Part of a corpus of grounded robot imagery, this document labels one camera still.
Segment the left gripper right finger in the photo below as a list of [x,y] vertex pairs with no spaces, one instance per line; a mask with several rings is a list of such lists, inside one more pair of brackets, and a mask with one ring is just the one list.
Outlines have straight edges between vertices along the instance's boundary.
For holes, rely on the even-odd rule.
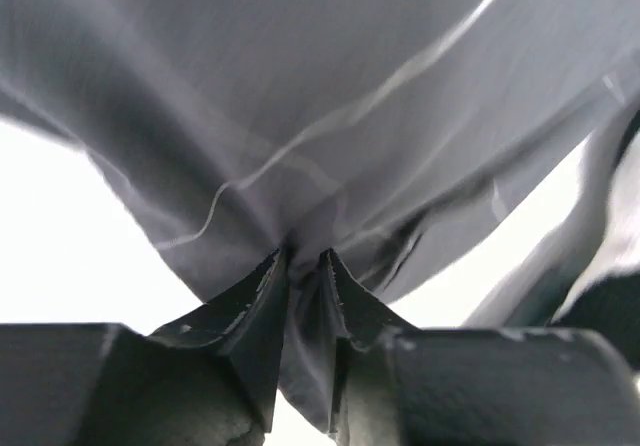
[[332,250],[321,283],[333,334],[329,434],[339,445],[635,445],[631,370],[582,329],[420,329]]

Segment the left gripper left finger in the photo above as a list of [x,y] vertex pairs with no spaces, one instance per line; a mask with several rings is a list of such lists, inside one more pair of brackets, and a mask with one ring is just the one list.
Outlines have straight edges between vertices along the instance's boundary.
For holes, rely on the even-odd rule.
[[116,323],[1,328],[5,445],[260,445],[271,430],[287,256],[150,335]]

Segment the dark grey checked pillowcase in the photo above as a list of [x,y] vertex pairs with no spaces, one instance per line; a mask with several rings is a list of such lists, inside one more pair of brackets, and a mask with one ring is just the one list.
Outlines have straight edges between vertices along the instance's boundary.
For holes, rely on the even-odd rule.
[[321,253],[395,301],[639,98],[639,0],[1,0],[1,111],[88,153],[200,298],[279,247],[329,428]]

